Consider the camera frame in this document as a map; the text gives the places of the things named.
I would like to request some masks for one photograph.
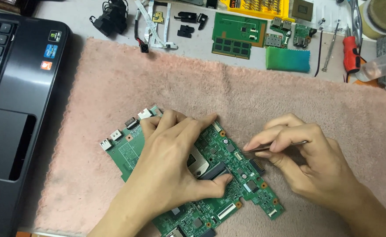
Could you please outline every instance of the laptop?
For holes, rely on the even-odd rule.
[[[0,237],[16,235],[27,172],[69,48],[61,22],[0,13]]]

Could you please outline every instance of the tweezers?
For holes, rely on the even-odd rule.
[[[292,143],[290,146],[292,146],[292,145],[301,145],[301,144],[304,144],[304,143],[307,143],[307,142],[308,141],[303,141],[303,142],[299,142],[299,143]],[[271,143],[263,144],[263,145],[258,146],[257,148],[254,148],[254,149],[251,149],[251,150],[245,151],[245,152],[246,153],[252,153],[252,152],[258,152],[258,151],[267,151],[270,148],[270,144]]]

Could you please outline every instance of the touchpad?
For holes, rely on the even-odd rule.
[[[20,177],[35,124],[33,115],[0,110],[0,179]]]

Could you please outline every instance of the hand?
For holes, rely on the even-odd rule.
[[[174,110],[160,117],[142,119],[145,145],[124,192],[133,190],[152,215],[205,198],[222,197],[232,175],[197,180],[187,168],[190,150],[200,133],[216,119],[215,113],[194,119]]]
[[[298,166],[282,151],[292,143],[297,146],[307,164]],[[269,159],[284,174],[291,189],[312,202],[339,213],[358,207],[367,189],[357,181],[338,142],[326,138],[317,124],[306,124],[294,114],[286,114],[266,123],[263,131],[244,146],[245,151],[260,144],[270,145],[269,151],[256,156]]]

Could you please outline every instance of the green sponge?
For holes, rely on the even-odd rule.
[[[308,73],[310,71],[310,51],[268,47],[266,49],[266,69]]]

